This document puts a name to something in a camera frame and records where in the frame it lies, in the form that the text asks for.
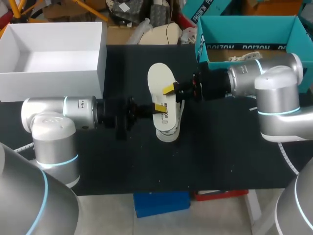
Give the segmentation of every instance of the teal cardboard box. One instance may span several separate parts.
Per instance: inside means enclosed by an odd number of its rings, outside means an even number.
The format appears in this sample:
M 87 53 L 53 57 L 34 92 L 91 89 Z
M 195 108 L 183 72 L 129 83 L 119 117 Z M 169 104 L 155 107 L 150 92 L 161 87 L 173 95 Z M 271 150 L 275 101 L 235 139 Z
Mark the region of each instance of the teal cardboard box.
M 306 92 L 313 83 L 313 43 L 297 16 L 201 16 L 195 45 L 197 61 L 208 61 L 213 70 L 239 63 L 210 62 L 211 51 L 217 50 L 209 49 L 295 53 L 304 68 L 299 92 Z
M 200 16 L 221 15 L 231 0 L 187 0 L 182 9 L 183 14 L 193 23 L 197 23 Z

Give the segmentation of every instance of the cardboard box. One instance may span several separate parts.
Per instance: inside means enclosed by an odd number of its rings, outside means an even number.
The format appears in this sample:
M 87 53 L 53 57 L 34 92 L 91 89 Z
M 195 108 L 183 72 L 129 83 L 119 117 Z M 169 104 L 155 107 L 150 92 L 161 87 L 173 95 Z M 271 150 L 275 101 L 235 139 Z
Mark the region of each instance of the cardboard box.
M 129 28 L 124 26 L 111 26 L 108 27 L 108 45 L 124 45 L 127 43 L 135 28 Z
M 243 0 L 242 14 L 247 16 L 298 15 L 303 0 Z
M 313 43 L 298 17 L 200 17 L 195 46 L 198 62 L 208 61 L 213 70 L 227 69 L 233 63 L 228 61 L 229 55 L 241 56 L 254 50 L 260 51 L 264 57 L 284 52 L 297 54 L 305 71 L 299 91 L 306 92 L 312 84 Z
M 0 101 L 103 97 L 106 24 L 10 24 L 0 39 Z
M 197 23 L 200 16 L 221 15 L 231 0 L 188 0 L 182 9 L 183 14 L 193 23 Z

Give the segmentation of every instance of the white plastic bag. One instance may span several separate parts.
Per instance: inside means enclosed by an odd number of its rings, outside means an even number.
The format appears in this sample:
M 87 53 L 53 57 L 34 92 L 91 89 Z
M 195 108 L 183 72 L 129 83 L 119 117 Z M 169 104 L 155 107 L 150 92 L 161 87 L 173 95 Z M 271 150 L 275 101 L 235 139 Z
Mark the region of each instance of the white plastic bag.
M 181 34 L 181 44 L 194 44 L 197 39 L 197 28 L 189 27 L 182 31 Z
M 135 45 L 138 44 L 142 35 L 152 29 L 152 24 L 150 24 L 150 19 L 146 18 L 143 22 L 141 22 L 132 36 L 127 41 L 127 45 Z

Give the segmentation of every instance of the red box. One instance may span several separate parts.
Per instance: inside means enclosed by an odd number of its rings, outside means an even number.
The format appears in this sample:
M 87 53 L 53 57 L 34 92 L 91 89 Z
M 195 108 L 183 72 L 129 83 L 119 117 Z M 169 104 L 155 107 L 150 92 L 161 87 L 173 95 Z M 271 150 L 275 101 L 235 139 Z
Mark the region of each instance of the red box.
M 201 202 L 201 201 L 221 199 L 221 198 L 238 197 L 238 196 L 242 196 L 248 193 L 249 193 L 249 190 L 232 190 L 232 191 L 227 191 L 223 193 L 208 193 L 208 194 L 194 193 L 194 196 L 197 201 Z

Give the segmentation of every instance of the white cardboard box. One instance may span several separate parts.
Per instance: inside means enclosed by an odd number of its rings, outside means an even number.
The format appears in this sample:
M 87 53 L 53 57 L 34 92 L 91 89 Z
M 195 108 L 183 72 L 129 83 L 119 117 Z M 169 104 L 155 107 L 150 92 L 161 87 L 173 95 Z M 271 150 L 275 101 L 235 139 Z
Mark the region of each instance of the white cardboard box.
M 9 24 L 0 39 L 0 101 L 102 98 L 106 39 L 102 22 Z

